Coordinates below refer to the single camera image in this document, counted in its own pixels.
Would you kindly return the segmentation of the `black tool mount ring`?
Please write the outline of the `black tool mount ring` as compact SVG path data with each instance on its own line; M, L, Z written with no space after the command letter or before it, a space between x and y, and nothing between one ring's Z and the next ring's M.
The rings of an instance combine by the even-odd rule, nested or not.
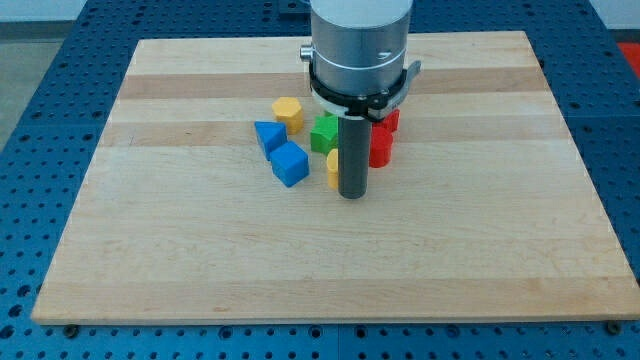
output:
M390 87L372 95L351 96L338 93L322 84L312 63L308 65L310 90L314 100L326 111L348 119L363 118L378 123L404 102L411 83L421 71L421 61L416 60L403 69L399 79Z

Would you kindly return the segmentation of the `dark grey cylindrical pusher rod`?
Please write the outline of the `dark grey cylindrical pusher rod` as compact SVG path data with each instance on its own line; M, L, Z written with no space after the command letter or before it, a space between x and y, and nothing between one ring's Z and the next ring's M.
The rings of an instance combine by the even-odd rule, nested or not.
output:
M359 199L368 185L371 123L367 120L338 120L338 167L340 195Z

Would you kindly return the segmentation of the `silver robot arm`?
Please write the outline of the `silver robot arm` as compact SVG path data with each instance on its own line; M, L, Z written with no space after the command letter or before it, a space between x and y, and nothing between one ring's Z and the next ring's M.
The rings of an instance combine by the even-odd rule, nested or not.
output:
M413 0L312 0L300 48L315 101L338 117L338 192L363 197L372 127L407 97L421 71L405 64Z

